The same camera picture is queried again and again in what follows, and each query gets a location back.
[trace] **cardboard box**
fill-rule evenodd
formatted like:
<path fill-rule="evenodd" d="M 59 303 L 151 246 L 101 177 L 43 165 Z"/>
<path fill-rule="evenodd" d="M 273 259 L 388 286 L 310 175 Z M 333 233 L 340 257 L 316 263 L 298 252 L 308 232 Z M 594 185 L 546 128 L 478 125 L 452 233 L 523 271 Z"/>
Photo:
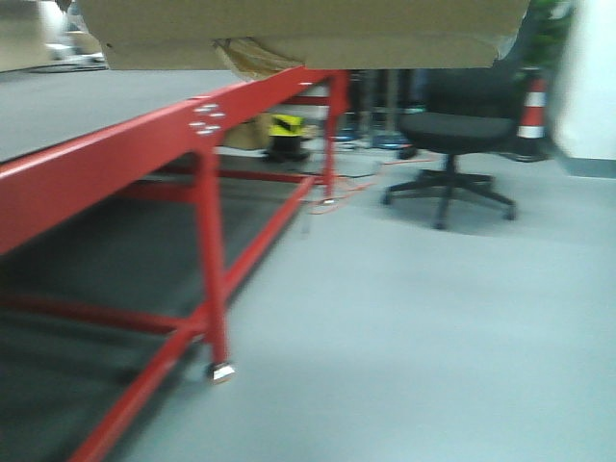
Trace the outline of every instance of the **cardboard box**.
<path fill-rule="evenodd" d="M 270 145 L 271 115 L 259 114 L 224 135 L 223 146 L 236 149 L 265 149 Z"/>
<path fill-rule="evenodd" d="M 73 40 L 82 55 L 93 55 L 102 51 L 98 40 L 87 32 L 71 31 L 66 32 L 66 35 Z"/>
<path fill-rule="evenodd" d="M 115 68 L 225 68 L 252 38 L 314 68 L 489 66 L 528 0 L 80 0 Z"/>

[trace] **table caster wheel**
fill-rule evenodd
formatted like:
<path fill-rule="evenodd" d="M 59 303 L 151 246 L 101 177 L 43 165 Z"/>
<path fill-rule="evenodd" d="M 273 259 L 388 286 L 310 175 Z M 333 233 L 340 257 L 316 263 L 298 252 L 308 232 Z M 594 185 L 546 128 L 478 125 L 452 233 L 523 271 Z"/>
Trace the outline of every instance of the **table caster wheel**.
<path fill-rule="evenodd" d="M 208 367 L 207 375 L 218 385 L 230 380 L 235 375 L 235 369 L 229 363 L 213 363 Z"/>

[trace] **red metal table frame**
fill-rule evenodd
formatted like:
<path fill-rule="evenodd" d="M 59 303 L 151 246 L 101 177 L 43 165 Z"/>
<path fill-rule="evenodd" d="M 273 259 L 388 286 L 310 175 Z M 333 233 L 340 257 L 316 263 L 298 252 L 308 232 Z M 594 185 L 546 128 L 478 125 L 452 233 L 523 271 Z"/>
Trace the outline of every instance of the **red metal table frame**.
<path fill-rule="evenodd" d="M 328 96 L 296 96 L 321 82 L 328 83 Z M 219 170 L 217 145 L 224 131 L 283 102 L 328 106 L 321 175 Z M 22 294 L 0 295 L 3 307 L 167 335 L 164 344 L 69 462 L 102 460 L 195 338 L 202 337 L 212 347 L 210 374 L 214 380 L 222 381 L 232 373 L 228 364 L 226 299 L 314 185 L 324 185 L 326 196 L 333 193 L 333 136 L 336 118 L 346 110 L 346 102 L 345 71 L 297 67 L 263 81 L 239 83 L 198 95 L 0 165 L 0 254 L 116 193 L 195 205 L 207 300 L 186 318 Z M 191 184 L 138 182 L 187 153 L 192 153 L 193 160 Z M 294 192 L 227 271 L 223 266 L 219 176 L 296 183 Z"/>

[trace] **chair base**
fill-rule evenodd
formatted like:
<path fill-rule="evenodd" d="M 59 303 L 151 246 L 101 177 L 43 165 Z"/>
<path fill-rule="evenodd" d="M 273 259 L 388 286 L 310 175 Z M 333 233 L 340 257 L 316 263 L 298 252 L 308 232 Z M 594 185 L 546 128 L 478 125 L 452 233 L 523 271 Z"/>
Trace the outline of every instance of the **chair base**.
<path fill-rule="evenodd" d="M 445 170 L 422 170 L 416 180 L 387 188 L 383 195 L 383 204 L 391 204 L 394 193 L 444 187 L 445 190 L 437 209 L 434 227 L 436 229 L 446 229 L 449 203 L 453 198 L 454 190 L 458 188 L 506 205 L 507 209 L 504 218 L 516 218 L 516 203 L 508 197 L 492 191 L 494 185 L 494 178 L 492 176 L 460 173 L 457 171 L 455 161 L 456 156 L 448 155 Z"/>

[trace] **chair seat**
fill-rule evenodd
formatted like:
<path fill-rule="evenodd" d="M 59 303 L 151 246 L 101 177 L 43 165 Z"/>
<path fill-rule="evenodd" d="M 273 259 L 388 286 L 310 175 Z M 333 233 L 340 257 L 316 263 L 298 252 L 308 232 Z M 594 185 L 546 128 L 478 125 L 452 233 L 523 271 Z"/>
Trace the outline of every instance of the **chair seat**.
<path fill-rule="evenodd" d="M 515 130 L 508 118 L 438 113 L 406 115 L 399 128 L 416 147 L 445 154 L 490 150 Z"/>

